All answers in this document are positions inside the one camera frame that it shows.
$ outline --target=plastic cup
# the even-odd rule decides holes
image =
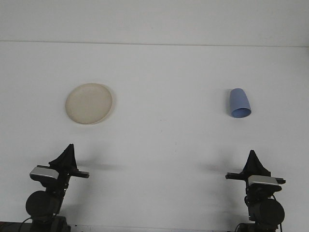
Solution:
[[[235,88],[230,93],[230,110],[232,117],[242,118],[251,114],[251,107],[245,91]]]

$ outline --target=cable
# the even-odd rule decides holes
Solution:
[[[24,221],[20,224],[20,226],[19,226],[19,228],[18,228],[18,232],[20,232],[21,227],[23,226],[23,224],[24,224],[27,220],[29,220],[29,219],[32,219],[32,217],[27,218],[26,220],[24,220]]]
[[[236,226],[236,228],[235,228],[235,232],[236,232],[236,230],[238,229],[238,227],[240,226],[240,224],[238,224],[237,226]]]

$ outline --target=upside-down cup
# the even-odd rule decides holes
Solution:
[[[235,88],[230,93],[231,116],[236,118],[246,117],[251,114],[251,107],[245,91]]]

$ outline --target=white wall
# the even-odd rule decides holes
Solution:
[[[232,230],[247,220],[245,184],[225,180],[250,149],[287,183],[285,231],[303,231],[309,204],[306,48],[0,42],[0,218],[22,221],[43,189],[28,173],[69,143],[80,170],[61,214],[70,224]],[[96,82],[110,116],[71,121],[69,92]],[[228,115],[229,90],[252,106]]]
[[[309,46],[308,0],[2,0],[0,40]]]

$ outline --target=plate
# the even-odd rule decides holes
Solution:
[[[98,123],[110,111],[112,95],[102,84],[84,84],[69,94],[65,107],[69,118],[77,123]]]

